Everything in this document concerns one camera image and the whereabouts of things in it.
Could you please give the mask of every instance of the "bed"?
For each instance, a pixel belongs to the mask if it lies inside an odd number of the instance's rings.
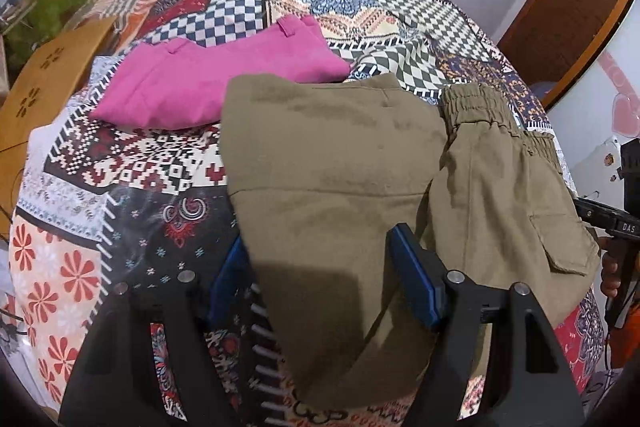
[[[418,12],[428,13],[426,24],[416,23]],[[426,103],[437,103],[447,84],[481,82],[505,95],[519,126],[553,133],[540,102],[504,55],[449,0],[90,0],[69,27],[119,16],[114,55],[97,57],[88,84],[51,125],[31,135],[10,237],[14,288],[0,294],[4,309],[24,318],[26,335],[7,349],[11,360],[20,358],[23,379],[31,378],[30,392],[41,405],[60,409],[84,335],[113,281],[144,270],[145,283],[161,285],[178,270],[196,269],[206,260],[208,245],[216,241],[212,220],[226,223],[218,237],[235,232],[218,124],[178,132],[123,130],[91,120],[89,110],[139,42],[188,38],[220,45],[254,35],[285,13],[314,15],[332,51],[351,63],[352,80],[390,71]],[[573,188],[557,140],[556,149],[565,182]],[[252,337],[256,310],[264,305],[250,282],[225,328],[206,334],[243,423],[388,427],[402,422],[412,396],[360,410],[308,407],[297,399],[282,361],[271,364],[279,375],[277,388],[266,386],[264,375],[254,371],[260,363],[253,349],[259,341]],[[184,418],[163,327],[154,324],[151,331],[166,411]],[[604,340],[593,291],[556,335],[581,391]],[[482,377],[469,382],[461,415],[478,409],[482,385]],[[278,407],[262,405],[264,392]]]

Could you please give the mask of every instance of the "blue clamp pad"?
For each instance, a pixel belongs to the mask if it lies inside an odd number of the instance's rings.
[[[236,290],[246,284],[249,276],[249,255],[238,235],[226,255],[220,273],[210,286],[210,307],[207,320],[212,327],[224,325]]]
[[[387,237],[391,260],[412,312],[425,327],[436,327],[449,310],[444,283],[447,269],[435,252],[420,246],[406,223],[393,227]]]

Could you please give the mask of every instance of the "wooden door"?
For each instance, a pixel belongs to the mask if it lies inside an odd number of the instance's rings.
[[[596,38],[618,1],[527,0],[498,47],[527,84],[559,82]]]

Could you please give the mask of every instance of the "cargo pocket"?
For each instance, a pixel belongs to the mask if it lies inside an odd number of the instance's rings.
[[[598,244],[578,217],[566,214],[529,216],[545,249],[549,268],[557,273],[587,275]]]

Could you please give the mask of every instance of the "metal screw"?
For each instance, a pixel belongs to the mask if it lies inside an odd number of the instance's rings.
[[[465,274],[458,270],[451,270],[447,273],[447,279],[449,279],[453,284],[460,284],[465,280]]]
[[[129,285],[126,282],[119,282],[113,287],[113,291],[118,295],[124,295],[129,289]]]
[[[180,282],[191,282],[196,278],[196,274],[192,270],[182,270],[178,273],[178,281]]]
[[[513,285],[513,289],[516,290],[520,295],[529,295],[531,289],[524,282],[516,282]]]

